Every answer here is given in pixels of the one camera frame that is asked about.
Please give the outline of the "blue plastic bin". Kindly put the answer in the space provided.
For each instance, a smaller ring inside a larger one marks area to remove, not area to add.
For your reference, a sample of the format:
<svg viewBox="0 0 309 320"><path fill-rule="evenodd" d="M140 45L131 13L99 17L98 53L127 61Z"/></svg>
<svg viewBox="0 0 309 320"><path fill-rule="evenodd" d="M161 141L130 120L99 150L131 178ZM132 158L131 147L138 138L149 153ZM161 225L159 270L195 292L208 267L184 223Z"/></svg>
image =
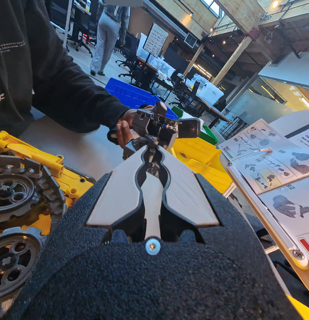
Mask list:
<svg viewBox="0 0 309 320"><path fill-rule="evenodd" d="M160 98L152 95L150 92L138 87L120 81L116 78L110 78L105 90L116 96L125 106L138 109L142 105L154 106L156 102L161 102Z"/></svg>

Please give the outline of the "grey Lego engine assembly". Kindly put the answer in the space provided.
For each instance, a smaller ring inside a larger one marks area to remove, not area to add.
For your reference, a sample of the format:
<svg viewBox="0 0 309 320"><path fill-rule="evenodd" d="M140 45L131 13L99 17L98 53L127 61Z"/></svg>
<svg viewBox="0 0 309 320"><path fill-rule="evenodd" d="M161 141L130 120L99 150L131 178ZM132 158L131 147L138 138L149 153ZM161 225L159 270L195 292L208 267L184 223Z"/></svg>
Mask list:
<svg viewBox="0 0 309 320"><path fill-rule="evenodd" d="M178 138L178 126L182 122L164 117L161 114L139 109L133 119L133 129L139 135L138 138L130 140L123 150L123 160L128 159L143 146L149 150L147 172L159 178L159 164L154 159L159 146L163 149L172 147Z"/></svg>

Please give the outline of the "white storage box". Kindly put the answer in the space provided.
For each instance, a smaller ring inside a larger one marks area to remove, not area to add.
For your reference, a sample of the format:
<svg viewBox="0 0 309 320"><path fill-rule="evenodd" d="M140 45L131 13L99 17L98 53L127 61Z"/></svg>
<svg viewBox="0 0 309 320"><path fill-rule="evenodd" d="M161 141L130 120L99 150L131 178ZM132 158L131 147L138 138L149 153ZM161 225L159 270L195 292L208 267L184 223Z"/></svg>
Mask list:
<svg viewBox="0 0 309 320"><path fill-rule="evenodd" d="M223 95L224 93L211 82L205 83L203 88L200 91L198 90L196 94L197 97L210 106L213 106Z"/></svg>

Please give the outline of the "yellow plastic bin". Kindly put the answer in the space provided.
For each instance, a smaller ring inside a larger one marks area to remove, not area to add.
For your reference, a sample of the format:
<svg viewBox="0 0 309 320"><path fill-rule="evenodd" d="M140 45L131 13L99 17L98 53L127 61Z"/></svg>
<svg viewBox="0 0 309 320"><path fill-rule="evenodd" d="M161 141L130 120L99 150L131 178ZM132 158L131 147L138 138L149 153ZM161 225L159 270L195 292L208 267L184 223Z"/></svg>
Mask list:
<svg viewBox="0 0 309 320"><path fill-rule="evenodd" d="M195 173L201 174L220 193L224 194L230 187L232 179L220 162L221 150L216 146L200 138L177 138L167 151Z"/></svg>
<svg viewBox="0 0 309 320"><path fill-rule="evenodd" d="M301 315L302 319L309 320L309 307L305 306L304 304L287 294L286 296L294 306L294 308L297 310L297 312Z"/></svg>

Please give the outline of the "person's left forearm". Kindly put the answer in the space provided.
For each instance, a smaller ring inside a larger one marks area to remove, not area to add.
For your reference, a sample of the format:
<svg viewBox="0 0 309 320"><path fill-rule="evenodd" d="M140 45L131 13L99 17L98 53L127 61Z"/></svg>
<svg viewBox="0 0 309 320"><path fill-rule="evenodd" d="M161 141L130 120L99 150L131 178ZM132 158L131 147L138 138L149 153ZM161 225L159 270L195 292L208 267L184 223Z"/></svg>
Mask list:
<svg viewBox="0 0 309 320"><path fill-rule="evenodd" d="M127 121L131 109L109 94L76 64L66 50L45 57L33 67L32 106L62 127L89 133Z"/></svg>

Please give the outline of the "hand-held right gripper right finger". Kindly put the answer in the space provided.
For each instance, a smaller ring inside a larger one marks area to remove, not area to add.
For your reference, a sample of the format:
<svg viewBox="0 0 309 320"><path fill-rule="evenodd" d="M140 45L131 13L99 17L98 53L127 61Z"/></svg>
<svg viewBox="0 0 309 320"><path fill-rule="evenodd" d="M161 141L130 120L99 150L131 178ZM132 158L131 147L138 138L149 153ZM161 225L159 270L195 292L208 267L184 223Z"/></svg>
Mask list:
<svg viewBox="0 0 309 320"><path fill-rule="evenodd" d="M203 192L193 170L163 147L161 165L168 173L164 199L173 213L196 227L219 226L219 221Z"/></svg>

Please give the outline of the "yellow toy robot body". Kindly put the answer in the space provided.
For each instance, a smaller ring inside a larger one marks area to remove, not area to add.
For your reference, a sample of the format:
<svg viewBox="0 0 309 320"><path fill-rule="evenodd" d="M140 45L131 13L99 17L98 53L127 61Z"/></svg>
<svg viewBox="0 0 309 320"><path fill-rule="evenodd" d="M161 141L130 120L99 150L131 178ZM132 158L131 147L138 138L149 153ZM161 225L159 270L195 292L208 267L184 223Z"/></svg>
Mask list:
<svg viewBox="0 0 309 320"><path fill-rule="evenodd" d="M96 180L0 132L0 302L27 282L48 235Z"/></svg>

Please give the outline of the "printed task sheet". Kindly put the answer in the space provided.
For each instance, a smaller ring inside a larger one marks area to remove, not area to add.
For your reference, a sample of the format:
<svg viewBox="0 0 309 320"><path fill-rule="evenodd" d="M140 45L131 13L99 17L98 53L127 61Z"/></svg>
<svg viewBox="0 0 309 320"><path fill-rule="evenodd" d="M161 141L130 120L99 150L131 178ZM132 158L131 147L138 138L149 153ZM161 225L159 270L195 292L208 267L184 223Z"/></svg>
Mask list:
<svg viewBox="0 0 309 320"><path fill-rule="evenodd" d="M285 138L297 146L309 148L309 124L287 134Z"/></svg>

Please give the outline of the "grey desk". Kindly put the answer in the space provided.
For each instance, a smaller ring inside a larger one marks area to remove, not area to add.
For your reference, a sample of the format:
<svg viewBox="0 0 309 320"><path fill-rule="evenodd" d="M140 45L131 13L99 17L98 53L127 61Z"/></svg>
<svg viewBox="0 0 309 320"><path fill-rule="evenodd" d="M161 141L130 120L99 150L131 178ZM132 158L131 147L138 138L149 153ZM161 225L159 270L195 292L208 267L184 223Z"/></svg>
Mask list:
<svg viewBox="0 0 309 320"><path fill-rule="evenodd" d="M35 108L31 113L35 121L19 138L46 153L63 155L66 165L99 180L123 162L123 150L108 141L107 127L79 134L63 128Z"/></svg>

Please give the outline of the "printed sign board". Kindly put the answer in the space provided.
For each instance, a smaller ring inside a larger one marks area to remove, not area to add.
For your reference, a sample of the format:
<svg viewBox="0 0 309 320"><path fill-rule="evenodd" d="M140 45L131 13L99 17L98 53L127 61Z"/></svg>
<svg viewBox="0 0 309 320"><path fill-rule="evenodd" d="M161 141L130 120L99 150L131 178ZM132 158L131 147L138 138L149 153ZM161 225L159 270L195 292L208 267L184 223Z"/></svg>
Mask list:
<svg viewBox="0 0 309 320"><path fill-rule="evenodd" d="M143 49L155 58L158 58L168 38L168 32L158 24L153 23L143 45Z"/></svg>

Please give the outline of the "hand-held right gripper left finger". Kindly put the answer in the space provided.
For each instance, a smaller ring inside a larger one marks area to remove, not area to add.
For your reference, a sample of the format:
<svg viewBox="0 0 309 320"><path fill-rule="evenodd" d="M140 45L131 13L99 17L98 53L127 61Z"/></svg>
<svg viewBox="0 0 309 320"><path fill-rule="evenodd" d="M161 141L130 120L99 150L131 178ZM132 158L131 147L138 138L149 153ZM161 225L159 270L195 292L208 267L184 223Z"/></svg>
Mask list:
<svg viewBox="0 0 309 320"><path fill-rule="evenodd" d="M146 146L118 165L110 174L87 222L87 226L110 227L125 215L137 209L143 196L137 181L143 166Z"/></svg>

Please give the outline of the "person's left hand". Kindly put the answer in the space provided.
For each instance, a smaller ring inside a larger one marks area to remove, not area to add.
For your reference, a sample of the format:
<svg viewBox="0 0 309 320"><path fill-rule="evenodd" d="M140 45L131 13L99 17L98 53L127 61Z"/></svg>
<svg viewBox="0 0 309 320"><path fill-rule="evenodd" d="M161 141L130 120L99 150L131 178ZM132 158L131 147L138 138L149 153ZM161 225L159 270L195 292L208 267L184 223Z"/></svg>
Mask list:
<svg viewBox="0 0 309 320"><path fill-rule="evenodd" d="M125 112L121 118L118 120L116 125L116 135L117 141L122 149L124 149L125 145L133 139L133 134L131 133L131 129L133 128L132 122L137 114L136 109L129 109Z"/></svg>

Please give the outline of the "wooden post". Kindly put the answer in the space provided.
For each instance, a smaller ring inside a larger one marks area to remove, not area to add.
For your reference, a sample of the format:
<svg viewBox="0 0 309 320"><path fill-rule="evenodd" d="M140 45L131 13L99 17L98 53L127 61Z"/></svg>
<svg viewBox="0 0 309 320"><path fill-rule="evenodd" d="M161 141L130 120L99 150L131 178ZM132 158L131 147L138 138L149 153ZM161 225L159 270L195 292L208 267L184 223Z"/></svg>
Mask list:
<svg viewBox="0 0 309 320"><path fill-rule="evenodd" d="M242 42L238 45L237 49L234 51L234 53L227 60L223 68L220 70L220 72L212 81L213 85L217 87L220 84L220 82L223 80L227 72L231 69L231 67L235 64L235 62L238 60L240 55L244 52L244 50L249 46L249 44L252 41L253 39L248 35L242 40Z"/></svg>

